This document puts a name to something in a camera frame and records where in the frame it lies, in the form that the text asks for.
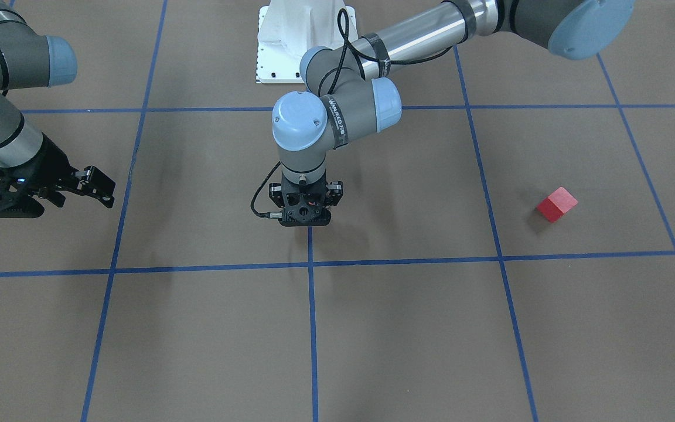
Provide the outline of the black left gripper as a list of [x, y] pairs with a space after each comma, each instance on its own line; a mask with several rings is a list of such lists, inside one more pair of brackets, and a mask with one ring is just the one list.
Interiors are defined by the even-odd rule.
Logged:
[[270, 218], [284, 227], [328, 225], [332, 218], [329, 208], [337, 206], [345, 192], [343, 182], [328, 182], [326, 175], [307, 185], [293, 183], [285, 175], [281, 181], [270, 184], [270, 199], [279, 208]]

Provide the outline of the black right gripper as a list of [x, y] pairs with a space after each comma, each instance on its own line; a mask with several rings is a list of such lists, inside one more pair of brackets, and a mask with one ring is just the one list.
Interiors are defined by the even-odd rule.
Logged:
[[96, 166], [82, 171], [71, 166], [67, 155], [44, 135], [34, 158], [23, 165], [0, 168], [0, 218], [42, 216], [45, 208], [36, 196], [62, 207], [65, 197], [61, 189], [78, 190], [78, 195], [97, 199], [111, 209], [115, 187], [115, 181]]

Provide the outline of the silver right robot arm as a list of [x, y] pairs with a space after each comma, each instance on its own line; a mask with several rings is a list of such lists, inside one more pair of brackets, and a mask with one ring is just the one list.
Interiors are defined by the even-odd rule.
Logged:
[[67, 155], [7, 97], [13, 89], [72, 83], [77, 70], [67, 40], [38, 34], [0, 1], [0, 218], [38, 218], [45, 212], [41, 200], [62, 207], [65, 192], [113, 207], [115, 182], [96, 166], [71, 166]]

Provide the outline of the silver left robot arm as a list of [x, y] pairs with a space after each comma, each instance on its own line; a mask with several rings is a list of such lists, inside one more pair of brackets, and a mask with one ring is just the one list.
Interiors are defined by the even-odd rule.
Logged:
[[[337, 46], [311, 46], [296, 73], [304, 88], [284, 94], [271, 109], [278, 150], [272, 170], [281, 179], [263, 180], [252, 213], [284, 227], [328, 225], [345, 187], [329, 180], [327, 155], [399, 123], [404, 105], [393, 80], [399, 72], [426, 69], [455, 46], [502, 32], [554, 56], [587, 59], [621, 34], [634, 7], [632, 1], [442, 1], [361, 35], [351, 34], [346, 8], [337, 9], [328, 20]], [[263, 189], [273, 211], [255, 208]]]

